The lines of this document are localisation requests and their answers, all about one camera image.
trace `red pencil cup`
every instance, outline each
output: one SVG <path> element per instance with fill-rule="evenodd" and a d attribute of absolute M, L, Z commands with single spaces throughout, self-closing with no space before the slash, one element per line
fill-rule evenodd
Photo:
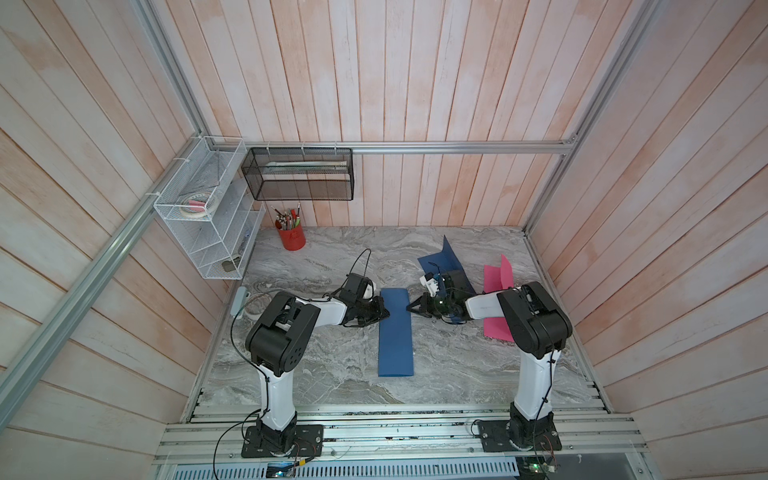
<path fill-rule="evenodd" d="M 306 243 L 301 223 L 291 230 L 278 230 L 277 233 L 280 234 L 280 239 L 283 241 L 283 247 L 286 250 L 299 250 Z"/>

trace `metal vent grill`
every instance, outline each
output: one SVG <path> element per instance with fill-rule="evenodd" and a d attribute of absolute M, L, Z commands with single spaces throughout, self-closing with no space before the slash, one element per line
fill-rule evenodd
<path fill-rule="evenodd" d="M 266 478 L 266 463 L 217 465 L 220 480 Z M 435 458 L 418 460 L 357 460 L 311 462 L 296 469 L 295 478 L 498 478 L 519 476 L 515 457 Z M 210 480 L 210 465 L 179 465 L 173 480 Z"/>

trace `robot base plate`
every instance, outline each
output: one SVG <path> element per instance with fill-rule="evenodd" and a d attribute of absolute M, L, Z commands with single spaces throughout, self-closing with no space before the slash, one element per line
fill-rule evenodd
<path fill-rule="evenodd" d="M 532 453 L 532 446 L 517 446 L 509 439 L 509 433 L 507 431 L 508 425 L 508 420 L 481 420 L 478 422 L 482 451 L 492 453 L 531 451 Z M 563 446 L 558 438 L 557 432 L 554 430 L 554 426 L 551 431 L 548 429 L 539 433 L 537 430 L 536 433 L 536 450 L 538 452 L 548 452 L 550 450 L 550 445 L 552 450 L 562 450 Z"/>
<path fill-rule="evenodd" d="M 273 444 L 266 442 L 259 425 L 248 427 L 247 442 L 240 453 L 243 458 L 292 458 L 296 456 L 295 445 L 288 453 L 278 452 Z M 297 425 L 294 441 L 299 446 L 299 457 L 319 457 L 323 453 L 323 426 Z"/>

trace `white wire shelf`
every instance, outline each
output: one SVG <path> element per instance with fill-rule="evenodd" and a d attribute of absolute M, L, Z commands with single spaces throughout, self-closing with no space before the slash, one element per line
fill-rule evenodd
<path fill-rule="evenodd" d="M 241 138 L 201 137 L 160 193 L 155 209 L 164 220 L 211 222 L 246 152 Z"/>
<path fill-rule="evenodd" d="M 200 138 L 155 202 L 203 278 L 242 278 L 240 260 L 266 211 L 253 210 L 246 179 L 233 181 L 245 154 L 242 139 Z"/>
<path fill-rule="evenodd" d="M 236 246 L 230 256 L 225 260 L 203 267 L 200 269 L 200 274 L 205 278 L 219 280 L 243 278 L 247 267 L 247 259 L 250 257 L 251 250 L 253 250 L 253 243 L 256 241 L 256 235 L 259 233 L 259 226 L 265 213 L 266 207 L 264 205 L 259 210 L 250 211 L 246 216 L 240 233 L 236 236 Z M 234 270 L 227 272 L 224 268 L 227 261 L 231 262 L 230 268 L 234 266 Z"/>

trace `wooden wall panel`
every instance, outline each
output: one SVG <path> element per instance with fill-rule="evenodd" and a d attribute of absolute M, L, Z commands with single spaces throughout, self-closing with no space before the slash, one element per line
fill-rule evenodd
<path fill-rule="evenodd" d="M 750 478 L 766 471 L 768 2 L 671 2 L 653 29 L 531 236 L 664 477 Z"/>
<path fill-rule="evenodd" d="M 117 0 L 0 6 L 2 370 L 193 133 L 136 15 Z M 226 288 L 153 222 L 0 434 L 4 474 L 143 476 Z M 54 453 L 32 461 L 40 449 Z"/>
<path fill-rule="evenodd" d="M 567 138 L 642 3 L 153 2 L 210 129 L 247 141 Z M 366 155 L 354 201 L 302 210 L 308 226 L 521 226 L 556 160 Z"/>

